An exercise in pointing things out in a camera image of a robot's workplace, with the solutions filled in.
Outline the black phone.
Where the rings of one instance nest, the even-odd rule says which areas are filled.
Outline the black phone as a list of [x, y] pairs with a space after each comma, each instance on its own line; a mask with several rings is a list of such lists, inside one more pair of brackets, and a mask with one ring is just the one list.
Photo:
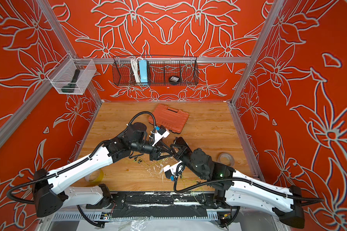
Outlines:
[[174, 145], [180, 148], [189, 148], [188, 144], [186, 143], [183, 137], [176, 137]]

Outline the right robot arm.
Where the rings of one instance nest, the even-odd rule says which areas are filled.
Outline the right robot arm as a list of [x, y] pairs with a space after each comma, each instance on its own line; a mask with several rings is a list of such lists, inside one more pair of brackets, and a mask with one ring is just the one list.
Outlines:
[[215, 189], [214, 203], [259, 210], [277, 217], [281, 223], [292, 228], [304, 228], [300, 188], [274, 186], [249, 177], [213, 161], [200, 148], [191, 150], [182, 137], [176, 138], [170, 148], [178, 161], [173, 175], [178, 177], [185, 169], [192, 171], [205, 185]]

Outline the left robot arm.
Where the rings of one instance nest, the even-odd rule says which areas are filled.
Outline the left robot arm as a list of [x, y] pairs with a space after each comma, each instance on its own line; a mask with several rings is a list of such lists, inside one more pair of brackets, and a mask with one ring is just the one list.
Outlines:
[[159, 146], [158, 142], [170, 133], [164, 126], [159, 126], [151, 134], [153, 142], [147, 139], [146, 125], [136, 122], [128, 125], [115, 138], [102, 141], [89, 155], [77, 161], [50, 171], [44, 168], [36, 171], [32, 194], [37, 217], [46, 217], [61, 208], [75, 205], [109, 206], [112, 199], [105, 186], [82, 188], [78, 193], [70, 186], [103, 167], [129, 157], [133, 152], [148, 154], [151, 161], [160, 160], [161, 153], [166, 153], [167, 149]]

